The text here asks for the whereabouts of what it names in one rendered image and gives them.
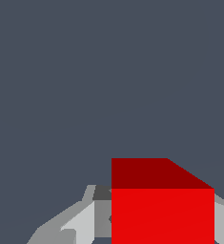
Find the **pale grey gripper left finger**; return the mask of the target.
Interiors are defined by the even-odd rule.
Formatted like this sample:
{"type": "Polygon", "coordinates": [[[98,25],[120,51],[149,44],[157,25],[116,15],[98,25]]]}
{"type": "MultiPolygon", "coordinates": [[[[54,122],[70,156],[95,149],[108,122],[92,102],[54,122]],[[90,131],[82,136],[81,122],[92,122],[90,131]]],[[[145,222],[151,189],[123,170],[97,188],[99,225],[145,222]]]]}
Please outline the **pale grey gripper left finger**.
{"type": "Polygon", "coordinates": [[[112,237],[112,187],[88,185],[82,199],[37,228],[27,244],[92,244],[112,237]]]}

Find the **red cube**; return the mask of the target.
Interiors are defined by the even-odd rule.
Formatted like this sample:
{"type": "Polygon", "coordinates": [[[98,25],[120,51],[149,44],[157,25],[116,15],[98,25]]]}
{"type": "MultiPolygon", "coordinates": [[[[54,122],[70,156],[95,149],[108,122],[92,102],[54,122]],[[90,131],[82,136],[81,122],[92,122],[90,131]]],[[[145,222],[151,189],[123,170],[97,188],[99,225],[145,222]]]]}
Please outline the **red cube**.
{"type": "Polygon", "coordinates": [[[214,188],[168,158],[114,158],[112,244],[214,244],[214,188]]]}

